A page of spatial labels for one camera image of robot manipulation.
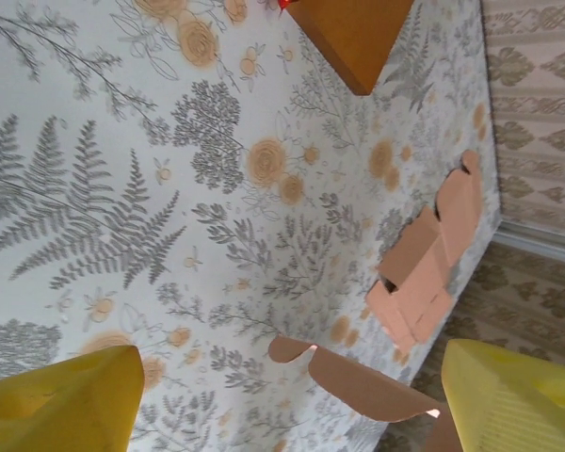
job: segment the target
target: wallpaper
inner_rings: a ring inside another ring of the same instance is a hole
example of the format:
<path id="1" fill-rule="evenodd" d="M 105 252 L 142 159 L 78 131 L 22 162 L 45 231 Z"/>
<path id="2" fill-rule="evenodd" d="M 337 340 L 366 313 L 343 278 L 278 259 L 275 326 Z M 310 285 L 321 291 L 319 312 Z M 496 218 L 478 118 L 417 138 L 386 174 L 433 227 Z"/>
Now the wallpaper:
<path id="1" fill-rule="evenodd" d="M 439 400 L 444 399 L 442 359 L 452 338 L 565 364 L 565 263 L 491 243 L 412 382 Z M 429 428 L 428 419 L 395 424 L 377 450 L 417 452 Z"/>
<path id="2" fill-rule="evenodd" d="M 269 341 L 409 381 L 430 344 L 394 352 L 375 265 L 466 149 L 453 296 L 500 219 L 476 0 L 416 1 L 362 98 L 276 3 L 0 2 L 0 378 L 136 345 L 130 451 L 372 450 L 385 426 Z"/>
<path id="3" fill-rule="evenodd" d="M 565 0 L 484 0 L 504 218 L 565 235 Z"/>

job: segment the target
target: cardboard piece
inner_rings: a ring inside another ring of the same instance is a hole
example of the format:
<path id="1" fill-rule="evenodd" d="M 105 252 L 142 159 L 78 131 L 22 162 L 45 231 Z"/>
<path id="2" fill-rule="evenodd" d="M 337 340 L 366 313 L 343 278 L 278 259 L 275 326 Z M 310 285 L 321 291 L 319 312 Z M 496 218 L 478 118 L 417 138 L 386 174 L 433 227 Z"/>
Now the cardboard piece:
<path id="1" fill-rule="evenodd" d="M 366 303 L 404 354 L 424 344 L 453 305 L 450 268 L 471 244 L 483 209 L 479 156 L 462 155 L 437 195 L 439 219 L 425 206 L 379 265 Z"/>
<path id="2" fill-rule="evenodd" d="M 290 363 L 309 348 L 315 348 L 314 356 L 308 364 L 312 378 L 353 410 L 381 422 L 404 421 L 428 412 L 431 415 L 439 414 L 423 450 L 462 451 L 447 406 L 410 386 L 326 348 L 285 336 L 277 336 L 270 343 L 268 354 L 276 363 Z"/>
<path id="3" fill-rule="evenodd" d="M 377 84 L 413 0 L 300 0 L 287 7 L 295 22 L 354 94 Z"/>

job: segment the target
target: yellow object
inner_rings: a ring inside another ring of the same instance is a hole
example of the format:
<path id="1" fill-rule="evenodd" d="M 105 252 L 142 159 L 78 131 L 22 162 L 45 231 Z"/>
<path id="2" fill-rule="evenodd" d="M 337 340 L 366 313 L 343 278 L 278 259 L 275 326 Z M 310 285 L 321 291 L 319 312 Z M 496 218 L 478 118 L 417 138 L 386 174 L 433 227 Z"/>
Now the yellow object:
<path id="1" fill-rule="evenodd" d="M 1 379 L 0 452 L 123 452 L 143 385 L 133 346 Z"/>
<path id="2" fill-rule="evenodd" d="M 565 452 L 565 366 L 454 339 L 442 383 L 464 452 Z"/>

